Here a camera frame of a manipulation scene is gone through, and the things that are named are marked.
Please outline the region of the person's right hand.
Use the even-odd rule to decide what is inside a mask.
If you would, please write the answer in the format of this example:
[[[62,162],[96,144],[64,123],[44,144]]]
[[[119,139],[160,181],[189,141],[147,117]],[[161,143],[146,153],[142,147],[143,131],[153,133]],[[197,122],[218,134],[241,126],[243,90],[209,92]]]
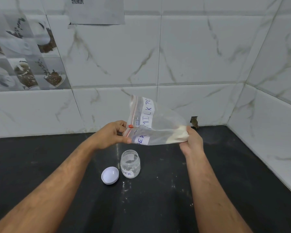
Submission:
[[[204,153],[203,139],[196,131],[196,141],[194,143],[182,142],[179,144],[185,158]]]

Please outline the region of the person's left hand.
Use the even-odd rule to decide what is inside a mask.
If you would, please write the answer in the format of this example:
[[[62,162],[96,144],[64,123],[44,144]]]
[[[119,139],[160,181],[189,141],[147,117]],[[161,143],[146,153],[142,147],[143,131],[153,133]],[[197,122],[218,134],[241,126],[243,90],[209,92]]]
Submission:
[[[127,123],[123,120],[110,122],[99,131],[93,134],[93,144],[95,149],[105,149],[117,144],[116,137],[123,136]]]

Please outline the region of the clear plastic zip bag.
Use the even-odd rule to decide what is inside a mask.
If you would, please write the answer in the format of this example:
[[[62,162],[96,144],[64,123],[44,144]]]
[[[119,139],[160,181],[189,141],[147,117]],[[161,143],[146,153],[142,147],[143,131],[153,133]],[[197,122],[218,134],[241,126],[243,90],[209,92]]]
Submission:
[[[123,136],[140,145],[163,145],[173,130],[186,125],[175,111],[152,99],[131,95],[130,114]]]

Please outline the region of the person's right forearm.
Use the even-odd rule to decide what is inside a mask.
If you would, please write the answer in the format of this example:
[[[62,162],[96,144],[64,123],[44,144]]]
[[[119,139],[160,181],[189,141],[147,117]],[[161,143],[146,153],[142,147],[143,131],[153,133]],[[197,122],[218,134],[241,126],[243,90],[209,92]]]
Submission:
[[[223,190],[205,153],[185,157],[199,233],[253,233]]]

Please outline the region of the person's left forearm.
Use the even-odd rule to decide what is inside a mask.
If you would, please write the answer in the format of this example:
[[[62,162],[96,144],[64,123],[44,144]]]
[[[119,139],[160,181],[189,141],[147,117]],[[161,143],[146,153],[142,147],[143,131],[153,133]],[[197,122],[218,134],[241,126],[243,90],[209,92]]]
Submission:
[[[96,147],[93,137],[82,142],[46,180],[0,220],[0,233],[55,233]]]

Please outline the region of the white powder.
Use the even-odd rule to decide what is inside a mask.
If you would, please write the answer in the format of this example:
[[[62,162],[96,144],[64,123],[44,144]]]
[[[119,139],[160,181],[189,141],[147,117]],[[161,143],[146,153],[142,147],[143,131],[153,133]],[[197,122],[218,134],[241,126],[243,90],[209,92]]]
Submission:
[[[187,126],[181,125],[177,129],[173,130],[172,134],[167,138],[165,144],[186,142],[188,138],[189,133],[187,132]]]

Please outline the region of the clear labelled jar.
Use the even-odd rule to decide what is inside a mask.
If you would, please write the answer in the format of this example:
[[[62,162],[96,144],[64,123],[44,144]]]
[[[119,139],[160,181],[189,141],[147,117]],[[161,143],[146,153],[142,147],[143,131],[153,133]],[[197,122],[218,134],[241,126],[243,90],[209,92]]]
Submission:
[[[122,174],[126,178],[132,179],[138,176],[141,169],[138,153],[135,150],[123,152],[121,155],[120,167]]]

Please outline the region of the white jar lid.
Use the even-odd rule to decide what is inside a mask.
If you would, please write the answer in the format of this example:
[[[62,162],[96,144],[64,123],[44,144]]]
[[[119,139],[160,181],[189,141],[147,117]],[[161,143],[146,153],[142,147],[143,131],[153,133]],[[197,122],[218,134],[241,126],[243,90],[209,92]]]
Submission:
[[[108,167],[101,174],[101,180],[106,185],[111,185],[117,182],[119,178],[119,170],[116,167]]]

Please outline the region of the white paper sheet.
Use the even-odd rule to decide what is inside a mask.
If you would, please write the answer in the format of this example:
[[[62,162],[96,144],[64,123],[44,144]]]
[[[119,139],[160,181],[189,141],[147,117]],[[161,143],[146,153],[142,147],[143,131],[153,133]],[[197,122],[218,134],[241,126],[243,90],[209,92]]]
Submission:
[[[125,24],[124,0],[65,0],[71,24]]]

